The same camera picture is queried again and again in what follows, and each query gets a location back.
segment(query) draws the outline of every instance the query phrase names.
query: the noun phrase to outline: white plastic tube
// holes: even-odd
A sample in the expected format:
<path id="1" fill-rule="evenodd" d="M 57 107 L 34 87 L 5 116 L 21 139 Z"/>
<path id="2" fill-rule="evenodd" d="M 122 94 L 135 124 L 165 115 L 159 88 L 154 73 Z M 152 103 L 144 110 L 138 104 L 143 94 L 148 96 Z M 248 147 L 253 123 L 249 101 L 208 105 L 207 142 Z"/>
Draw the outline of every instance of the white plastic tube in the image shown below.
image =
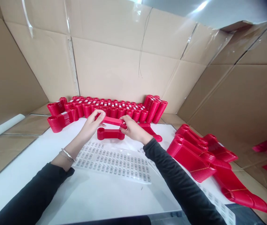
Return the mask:
<path id="1" fill-rule="evenodd" d="M 7 131 L 9 128 L 13 127 L 17 123 L 19 123 L 21 120 L 24 120 L 25 116 L 22 114 L 16 115 L 15 117 L 11 118 L 10 120 L 6 121 L 5 123 L 0 125 L 0 134 Z"/>

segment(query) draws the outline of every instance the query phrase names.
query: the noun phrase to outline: silver bracelet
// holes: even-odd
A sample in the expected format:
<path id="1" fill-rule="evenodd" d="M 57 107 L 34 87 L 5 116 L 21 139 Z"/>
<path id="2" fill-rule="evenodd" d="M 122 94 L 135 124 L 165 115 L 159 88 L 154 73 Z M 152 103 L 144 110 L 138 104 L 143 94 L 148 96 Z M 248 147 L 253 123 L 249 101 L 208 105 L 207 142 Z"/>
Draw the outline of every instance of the silver bracelet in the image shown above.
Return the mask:
<path id="1" fill-rule="evenodd" d="M 66 152 L 65 149 L 62 148 L 62 151 L 70 158 L 73 160 L 73 162 L 75 162 L 75 160 L 70 156 L 70 154 L 68 152 Z"/>

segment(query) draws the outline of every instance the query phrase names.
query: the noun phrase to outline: bracelet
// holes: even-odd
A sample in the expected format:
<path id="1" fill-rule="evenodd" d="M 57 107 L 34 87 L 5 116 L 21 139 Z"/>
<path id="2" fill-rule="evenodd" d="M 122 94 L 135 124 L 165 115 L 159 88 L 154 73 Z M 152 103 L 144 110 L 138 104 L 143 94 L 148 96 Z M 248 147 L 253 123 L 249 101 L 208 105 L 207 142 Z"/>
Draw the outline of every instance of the bracelet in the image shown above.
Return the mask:
<path id="1" fill-rule="evenodd" d="M 70 154 L 68 152 L 66 152 L 65 149 L 62 148 L 62 150 L 59 152 L 61 155 L 62 153 L 61 152 L 64 152 L 73 162 L 75 162 L 75 160 L 70 156 Z"/>

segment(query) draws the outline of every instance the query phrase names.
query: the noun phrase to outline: wrist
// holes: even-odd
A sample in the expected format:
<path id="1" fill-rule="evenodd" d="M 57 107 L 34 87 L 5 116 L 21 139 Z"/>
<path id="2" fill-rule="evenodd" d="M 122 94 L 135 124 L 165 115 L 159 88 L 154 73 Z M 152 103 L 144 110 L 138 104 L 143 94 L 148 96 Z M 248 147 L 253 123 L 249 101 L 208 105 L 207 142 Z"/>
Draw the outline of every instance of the wrist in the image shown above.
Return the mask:
<path id="1" fill-rule="evenodd" d="M 141 143 L 145 146 L 145 145 L 147 145 L 152 139 L 153 139 L 153 136 L 150 135 L 150 134 L 148 134 L 148 133 L 146 133 L 146 134 L 143 136 L 143 138 L 142 138 L 142 140 L 141 140 Z"/>

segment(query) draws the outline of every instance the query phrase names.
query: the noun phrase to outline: hand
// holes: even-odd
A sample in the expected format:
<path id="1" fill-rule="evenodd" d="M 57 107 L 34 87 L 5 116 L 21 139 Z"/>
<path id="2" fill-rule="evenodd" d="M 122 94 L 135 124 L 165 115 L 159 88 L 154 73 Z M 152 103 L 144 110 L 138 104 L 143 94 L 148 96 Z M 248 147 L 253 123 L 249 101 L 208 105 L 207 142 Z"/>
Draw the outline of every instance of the hand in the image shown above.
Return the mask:
<path id="1" fill-rule="evenodd" d="M 83 128 L 79 132 L 78 136 L 86 143 L 88 140 L 91 139 L 93 134 L 96 132 L 98 127 L 106 127 L 103 123 L 105 112 L 100 109 L 96 109 L 87 119 L 86 123 L 84 124 Z"/>
<path id="2" fill-rule="evenodd" d="M 121 132 L 131 139 L 139 141 L 143 145 L 148 144 L 153 139 L 153 136 L 141 128 L 129 115 L 122 116 L 120 119 L 124 120 L 127 125 L 127 130 L 120 128 Z"/>

